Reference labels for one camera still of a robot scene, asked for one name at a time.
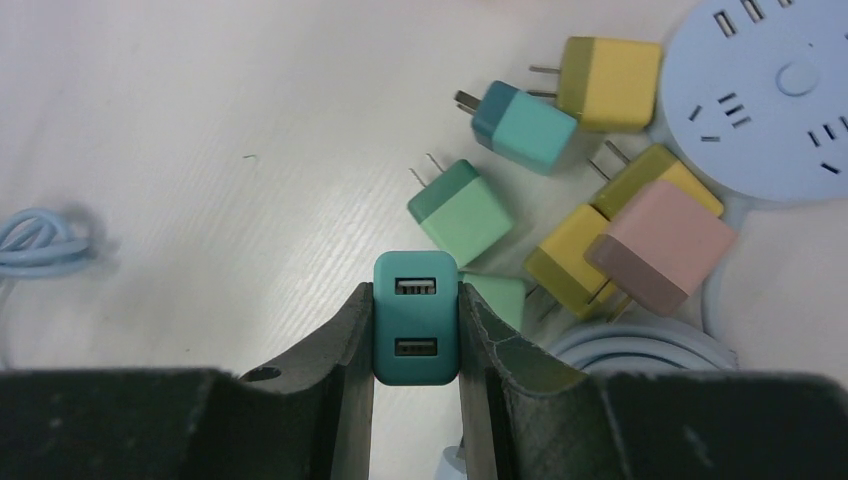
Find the white table surface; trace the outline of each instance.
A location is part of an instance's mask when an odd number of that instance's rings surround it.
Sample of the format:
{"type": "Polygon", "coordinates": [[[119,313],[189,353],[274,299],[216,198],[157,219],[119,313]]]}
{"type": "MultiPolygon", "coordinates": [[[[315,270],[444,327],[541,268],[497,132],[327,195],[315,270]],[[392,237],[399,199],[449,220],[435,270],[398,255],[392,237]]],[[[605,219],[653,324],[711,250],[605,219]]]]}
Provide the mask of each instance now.
{"type": "MultiPolygon", "coordinates": [[[[469,158],[519,219],[474,269],[523,275],[600,187],[580,161],[598,139],[540,177],[476,145],[453,93],[552,87],[526,66],[566,37],[659,41],[695,3],[0,0],[0,213],[70,211],[102,250],[18,285],[4,348],[23,368],[243,372],[330,318],[383,251],[432,247],[405,209],[407,168],[436,174],[425,152],[469,158]]],[[[845,202],[751,215],[722,297],[745,367],[848,382],[846,238],[845,202]]],[[[378,385],[372,478],[430,478],[458,397],[378,385]]]]}

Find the yellow power adapter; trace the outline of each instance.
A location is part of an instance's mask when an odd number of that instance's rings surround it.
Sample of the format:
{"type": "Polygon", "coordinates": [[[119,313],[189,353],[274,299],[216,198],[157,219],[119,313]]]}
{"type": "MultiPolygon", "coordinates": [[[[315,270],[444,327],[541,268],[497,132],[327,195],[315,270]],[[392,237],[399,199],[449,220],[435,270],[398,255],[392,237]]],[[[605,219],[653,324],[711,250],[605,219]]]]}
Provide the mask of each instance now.
{"type": "Polygon", "coordinates": [[[590,205],[580,205],[524,261],[524,269],[580,319],[589,318],[618,289],[584,255],[609,226],[590,205]]]}
{"type": "Polygon", "coordinates": [[[654,116],[662,45],[599,37],[571,37],[560,68],[531,66],[559,74],[556,107],[576,118],[579,128],[601,132],[642,130],[654,116]]]}

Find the power strip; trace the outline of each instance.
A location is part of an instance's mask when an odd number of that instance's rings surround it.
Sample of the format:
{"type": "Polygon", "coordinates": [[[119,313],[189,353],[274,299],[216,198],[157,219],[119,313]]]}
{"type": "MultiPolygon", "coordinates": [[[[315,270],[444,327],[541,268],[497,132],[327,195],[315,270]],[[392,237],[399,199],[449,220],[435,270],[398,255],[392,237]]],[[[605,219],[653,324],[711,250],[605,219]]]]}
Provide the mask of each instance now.
{"type": "Polygon", "coordinates": [[[705,0],[667,46],[652,138],[720,194],[848,197],[848,1],[705,0]]]}

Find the mint green power adapter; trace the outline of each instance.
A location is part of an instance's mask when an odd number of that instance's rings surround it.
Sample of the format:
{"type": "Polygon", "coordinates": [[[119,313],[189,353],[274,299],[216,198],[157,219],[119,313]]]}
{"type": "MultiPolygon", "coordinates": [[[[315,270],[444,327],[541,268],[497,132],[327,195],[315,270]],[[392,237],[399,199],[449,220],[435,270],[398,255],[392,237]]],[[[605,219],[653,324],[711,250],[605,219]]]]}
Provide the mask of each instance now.
{"type": "Polygon", "coordinates": [[[512,217],[468,160],[456,162],[429,185],[421,184],[424,190],[409,201],[407,210],[459,268],[512,230],[512,217]]]}

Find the teal usb charger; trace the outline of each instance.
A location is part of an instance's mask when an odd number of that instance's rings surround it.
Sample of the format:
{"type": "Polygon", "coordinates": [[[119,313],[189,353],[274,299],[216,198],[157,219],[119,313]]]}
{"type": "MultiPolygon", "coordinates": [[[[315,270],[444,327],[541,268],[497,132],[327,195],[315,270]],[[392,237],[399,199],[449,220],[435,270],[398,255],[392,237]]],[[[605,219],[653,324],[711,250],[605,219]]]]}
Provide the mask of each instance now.
{"type": "Polygon", "coordinates": [[[456,262],[386,252],[374,264],[374,376],[385,385],[445,385],[459,373],[456,262]]]}
{"type": "Polygon", "coordinates": [[[477,143],[541,175],[562,157],[577,120],[504,82],[493,82],[483,99],[457,92],[454,100],[473,115],[477,143]]]}

